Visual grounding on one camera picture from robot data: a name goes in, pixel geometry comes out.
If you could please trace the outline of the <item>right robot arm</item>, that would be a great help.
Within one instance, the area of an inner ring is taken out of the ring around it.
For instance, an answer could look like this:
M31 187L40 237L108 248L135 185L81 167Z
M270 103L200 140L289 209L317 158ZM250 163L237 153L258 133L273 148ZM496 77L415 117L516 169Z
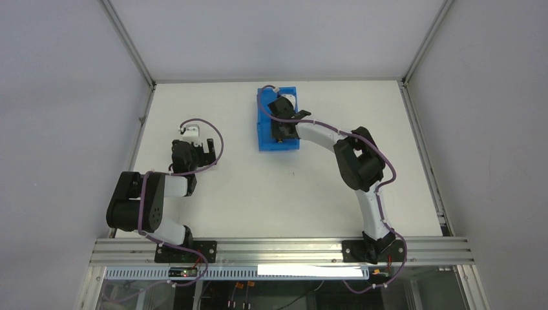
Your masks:
M306 119L308 111L295 111L291 101L281 95L268 104L271 134L276 140L306 140L333 152L343 182L354 190L363 216L363 243L350 254L358 262L377 264L395 241L385 216L380 193L386 167L385 158L364 127L343 133L334 127Z

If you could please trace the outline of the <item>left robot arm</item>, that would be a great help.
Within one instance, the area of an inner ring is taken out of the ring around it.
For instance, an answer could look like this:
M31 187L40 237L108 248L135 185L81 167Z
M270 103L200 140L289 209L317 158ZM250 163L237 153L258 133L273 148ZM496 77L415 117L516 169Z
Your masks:
M202 142L172 141L171 168L164 172L141 174L124 171L120 174L109 206L106 221L112 229L142 233L160 243L193 248L191 229L163 215L166 198L190 197L196 188L195 172L216 162L212 138Z

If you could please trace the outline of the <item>blue plastic bin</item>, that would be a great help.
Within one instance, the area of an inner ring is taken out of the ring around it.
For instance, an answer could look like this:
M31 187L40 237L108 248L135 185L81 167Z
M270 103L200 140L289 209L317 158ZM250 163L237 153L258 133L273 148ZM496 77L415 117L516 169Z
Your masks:
M277 98L277 93L272 88L261 91L257 89L257 136L258 148L261 152L284 152L300 149L298 139L289 139L278 142L271 133L272 119L267 116L270 114L268 104Z

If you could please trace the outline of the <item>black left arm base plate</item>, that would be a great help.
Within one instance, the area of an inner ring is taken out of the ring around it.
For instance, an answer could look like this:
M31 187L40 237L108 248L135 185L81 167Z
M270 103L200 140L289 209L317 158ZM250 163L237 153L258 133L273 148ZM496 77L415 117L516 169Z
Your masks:
M201 253L205 260L213 264L216 262L218 242L214 240L198 240L193 242L192 250ZM200 256L188 252L168 247L166 245L157 246L154 254L154 262L158 264L189 264L195 263Z

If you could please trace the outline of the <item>left aluminium frame post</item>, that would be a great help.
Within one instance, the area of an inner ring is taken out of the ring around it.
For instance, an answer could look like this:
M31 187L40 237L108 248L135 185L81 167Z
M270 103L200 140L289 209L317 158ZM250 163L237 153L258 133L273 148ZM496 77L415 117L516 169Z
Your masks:
M129 162L127 166L127 170L131 171L133 170L135 166L136 159L138 156L138 150L142 141L145 124L149 115L149 109L151 107L154 93L156 91L156 82L152 74L150 73L149 69L147 68L145 61L140 55L136 45L134 44L134 41L132 40L130 33L128 32L119 13L117 12L117 9L114 3L109 0L99 0L98 3L101 5L105 15L107 16L107 19L111 23L121 44L126 49L127 54L129 55L132 62L134 63L134 66L139 72L141 78L144 80L145 84L147 85L145 103L140 113L138 114L138 124L139 124L138 132L135 137L134 143L132 145L131 157L129 158Z

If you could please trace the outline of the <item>aluminium front rail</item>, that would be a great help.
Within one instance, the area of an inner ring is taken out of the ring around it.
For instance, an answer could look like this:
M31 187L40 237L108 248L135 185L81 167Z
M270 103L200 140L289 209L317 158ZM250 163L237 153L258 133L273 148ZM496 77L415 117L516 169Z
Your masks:
M251 267L260 264L302 264L318 266L366 265L345 263L343 240L360 238L196 238L218 242L216 262L210 266ZM142 238L98 239L91 266L184 266L193 263L155 263L154 242ZM407 266L473 265L470 245L464 237L408 237L403 261ZM401 262L378 263L397 266Z

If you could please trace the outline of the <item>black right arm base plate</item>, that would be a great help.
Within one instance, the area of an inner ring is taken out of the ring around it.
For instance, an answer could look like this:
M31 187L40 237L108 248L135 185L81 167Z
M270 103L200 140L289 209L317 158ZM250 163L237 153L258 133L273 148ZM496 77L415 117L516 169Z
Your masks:
M345 263L388 263L402 262L406 251L401 240L391 243L383 251L377 251L372 243L364 240L343 240L341 242L342 258Z

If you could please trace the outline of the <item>aluminium enclosure frame post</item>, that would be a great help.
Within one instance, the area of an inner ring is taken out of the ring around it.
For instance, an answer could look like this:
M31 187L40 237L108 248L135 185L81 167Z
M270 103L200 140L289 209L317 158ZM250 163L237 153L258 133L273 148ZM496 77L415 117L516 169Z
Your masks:
M439 185L436 180L436 175L428 153L428 146L421 122L419 120L417 107L412 99L411 84L416 72L419 69L419 66L426 58L429 48L432 46L438 30L441 28L454 3L454 1L449 0L444 0L442 2L433 22L429 26L426 35L424 36L415 56L412 59L411 64L405 71L403 77L398 81L399 91L403 99L408 120L412 129L414 141L419 153L419 158L421 160L421 164L427 179L428 189L434 203L439 226L444 237L453 236L454 233L452 229L452 224L450 222L450 219L448 218L447 211L443 203L441 193L439 191Z

